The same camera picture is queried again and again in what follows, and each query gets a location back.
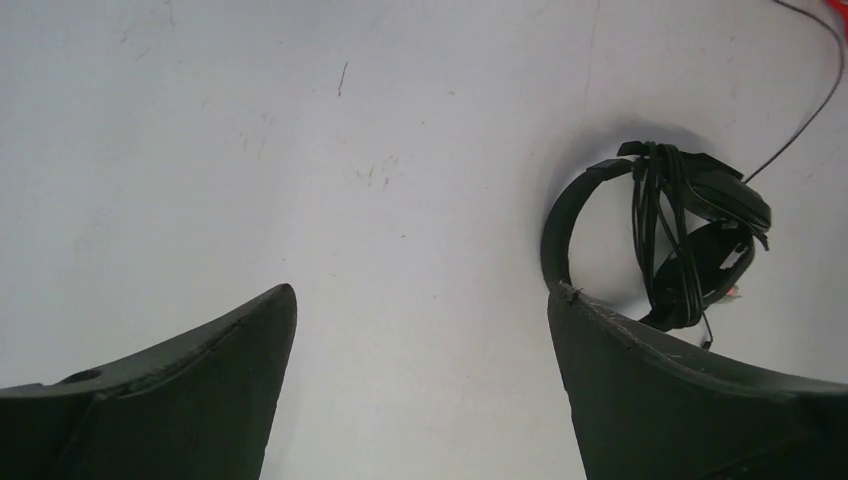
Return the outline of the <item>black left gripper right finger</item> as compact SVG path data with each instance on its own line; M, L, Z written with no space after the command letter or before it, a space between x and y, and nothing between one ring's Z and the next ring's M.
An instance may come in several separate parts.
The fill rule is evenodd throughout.
M567 284L548 320L590 479L843 479L847 387L701 349Z

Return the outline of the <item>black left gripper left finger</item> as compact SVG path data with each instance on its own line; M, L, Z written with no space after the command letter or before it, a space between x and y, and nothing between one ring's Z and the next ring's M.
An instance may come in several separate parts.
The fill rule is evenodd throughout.
M256 479L295 338L288 284L122 359L1 392L5 479Z

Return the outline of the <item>black wrapped headphones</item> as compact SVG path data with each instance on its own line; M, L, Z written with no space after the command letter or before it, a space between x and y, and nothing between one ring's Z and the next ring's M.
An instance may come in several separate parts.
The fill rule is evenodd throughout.
M571 281L569 249L578 216L596 189L633 181L631 233L650 304L642 323L668 332L697 325L731 293L768 245L772 209L742 173L705 153L632 141L587 168L559 195L542 232L548 286Z

